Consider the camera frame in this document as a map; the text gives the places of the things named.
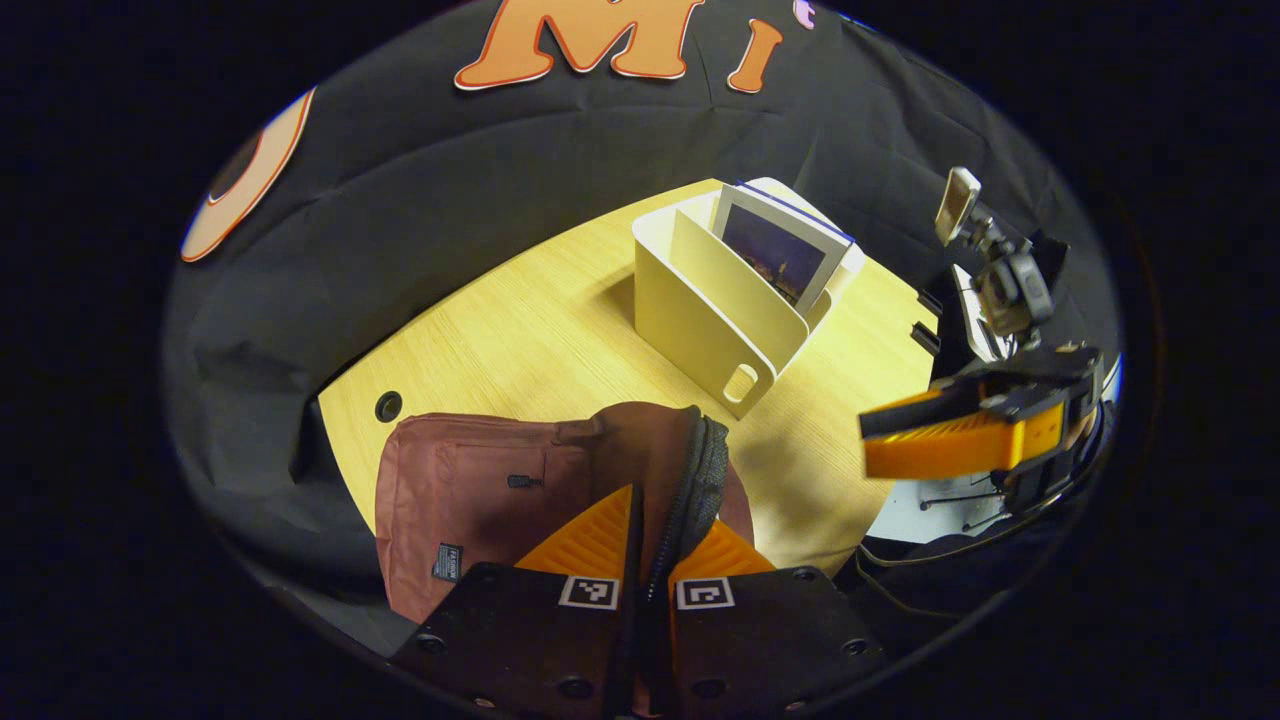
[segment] orange letter cutout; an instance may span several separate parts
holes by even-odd
[[[556,60],[538,50],[543,23],[552,28],[568,64],[580,73],[598,65],[627,31],[627,46],[609,63],[632,77],[676,79],[685,74],[680,53],[694,8],[704,0],[503,0],[489,27],[480,59],[458,70],[453,83],[480,90],[538,79]]]
[[[751,19],[751,42],[742,54],[742,61],[728,76],[728,86],[740,92],[756,94],[764,87],[764,65],[769,64],[773,49],[782,44],[782,33],[764,20]]]

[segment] cardboard organizer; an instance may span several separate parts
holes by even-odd
[[[776,179],[748,184],[831,223]],[[801,316],[710,232],[718,202],[717,190],[632,223],[635,327],[640,337],[741,419],[818,332],[867,258],[851,245],[818,301]]]

